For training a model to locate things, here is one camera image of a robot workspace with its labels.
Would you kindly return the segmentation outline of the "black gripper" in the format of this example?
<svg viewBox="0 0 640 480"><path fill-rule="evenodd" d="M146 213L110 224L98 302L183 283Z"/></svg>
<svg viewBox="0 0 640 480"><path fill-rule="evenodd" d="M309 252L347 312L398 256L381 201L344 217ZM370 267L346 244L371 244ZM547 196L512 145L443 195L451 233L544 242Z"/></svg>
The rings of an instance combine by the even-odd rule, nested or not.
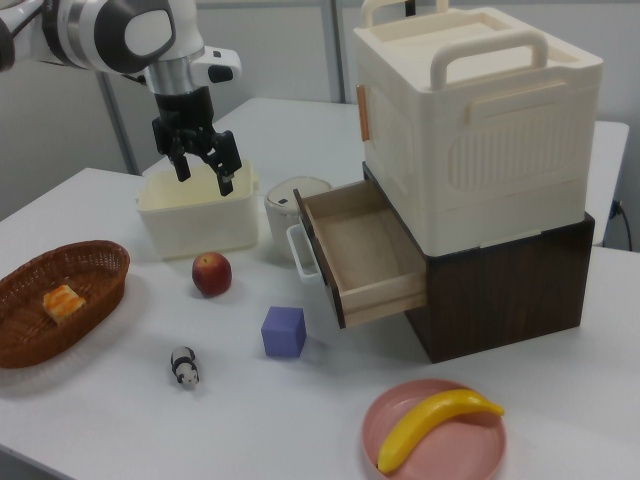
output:
<svg viewBox="0 0 640 480"><path fill-rule="evenodd" d="M204 162L214 171L223 197L233 190L235 172L240 169L240 155L231 131L215 132L214 110L208 87L199 87L179 95L155 94L159 116L152 129L159 153L168 153L177 179L191 177L187 153L205 153Z"/></svg>

